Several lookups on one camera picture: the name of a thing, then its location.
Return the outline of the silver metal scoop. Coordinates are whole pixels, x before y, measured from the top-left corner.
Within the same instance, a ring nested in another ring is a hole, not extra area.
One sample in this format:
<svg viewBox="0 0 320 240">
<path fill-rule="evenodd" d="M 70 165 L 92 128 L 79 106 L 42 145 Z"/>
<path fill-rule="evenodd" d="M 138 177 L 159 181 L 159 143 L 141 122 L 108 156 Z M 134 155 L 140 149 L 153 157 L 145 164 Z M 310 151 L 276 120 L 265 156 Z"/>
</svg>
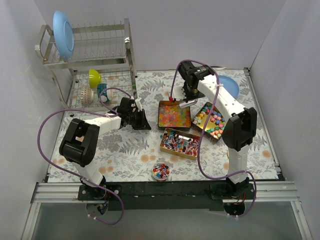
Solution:
<svg viewBox="0 0 320 240">
<path fill-rule="evenodd" d="M 181 100 L 178 105 L 181 109 L 184 109 L 184 108 L 195 105 L 197 102 L 198 102 L 197 99 Z"/>
</svg>

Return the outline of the tin of star candies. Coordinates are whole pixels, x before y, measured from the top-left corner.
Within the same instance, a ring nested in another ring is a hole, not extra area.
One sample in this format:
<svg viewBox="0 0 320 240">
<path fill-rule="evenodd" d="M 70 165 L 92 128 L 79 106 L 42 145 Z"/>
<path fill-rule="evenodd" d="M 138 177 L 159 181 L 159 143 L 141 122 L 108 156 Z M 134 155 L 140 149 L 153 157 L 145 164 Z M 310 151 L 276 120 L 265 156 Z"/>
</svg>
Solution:
<svg viewBox="0 0 320 240">
<path fill-rule="evenodd" d="M 206 102 L 193 117 L 191 128 L 199 134 L 204 129 L 204 137 L 216 143 L 221 139 L 227 121 L 216 107 L 213 108 L 212 114 L 209 115 L 211 109 L 212 104 Z"/>
</svg>

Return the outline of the clear round plastic container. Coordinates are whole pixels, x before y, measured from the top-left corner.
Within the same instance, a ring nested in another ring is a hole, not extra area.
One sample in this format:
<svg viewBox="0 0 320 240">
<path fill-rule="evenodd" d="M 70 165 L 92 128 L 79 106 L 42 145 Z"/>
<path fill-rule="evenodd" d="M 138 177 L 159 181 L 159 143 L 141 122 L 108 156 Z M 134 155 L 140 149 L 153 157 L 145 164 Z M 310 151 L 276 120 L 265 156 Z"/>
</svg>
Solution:
<svg viewBox="0 0 320 240">
<path fill-rule="evenodd" d="M 171 169 L 165 162 L 157 162 L 153 165 L 151 176 L 157 182 L 165 182 L 169 179 Z"/>
</svg>

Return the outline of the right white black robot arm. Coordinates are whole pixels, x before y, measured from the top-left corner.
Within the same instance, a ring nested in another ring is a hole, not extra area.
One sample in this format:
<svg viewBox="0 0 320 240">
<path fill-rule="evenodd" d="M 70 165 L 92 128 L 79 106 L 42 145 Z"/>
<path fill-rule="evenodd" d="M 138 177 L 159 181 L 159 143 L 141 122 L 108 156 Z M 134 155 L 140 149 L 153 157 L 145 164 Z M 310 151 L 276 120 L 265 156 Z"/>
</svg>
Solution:
<svg viewBox="0 0 320 240">
<path fill-rule="evenodd" d="M 170 99 L 178 101 L 181 108 L 194 105 L 200 98 L 208 98 L 212 108 L 217 108 L 226 125 L 222 140 L 228 147 L 228 172 L 219 188 L 230 198 L 237 199 L 249 187 L 253 174 L 247 170 L 248 152 L 256 136 L 258 113 L 239 103 L 220 82 L 218 73 L 209 65 L 197 60 L 182 60 L 176 67 L 176 75 L 184 80 L 181 87 L 172 85 Z"/>
</svg>

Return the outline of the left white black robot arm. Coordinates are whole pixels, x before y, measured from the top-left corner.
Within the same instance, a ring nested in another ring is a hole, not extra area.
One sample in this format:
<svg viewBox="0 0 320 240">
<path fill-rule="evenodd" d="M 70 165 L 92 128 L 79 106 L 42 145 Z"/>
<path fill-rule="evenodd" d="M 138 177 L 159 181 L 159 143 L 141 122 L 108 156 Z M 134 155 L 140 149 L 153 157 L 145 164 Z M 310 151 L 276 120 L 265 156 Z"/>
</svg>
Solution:
<svg viewBox="0 0 320 240">
<path fill-rule="evenodd" d="M 72 119 L 59 146 L 59 154 L 76 168 L 85 190 L 95 200 L 103 199 L 107 193 L 106 179 L 93 162 L 98 138 L 127 125 L 134 130 L 151 129 L 140 98 L 123 97 L 119 106 L 93 119 Z"/>
</svg>

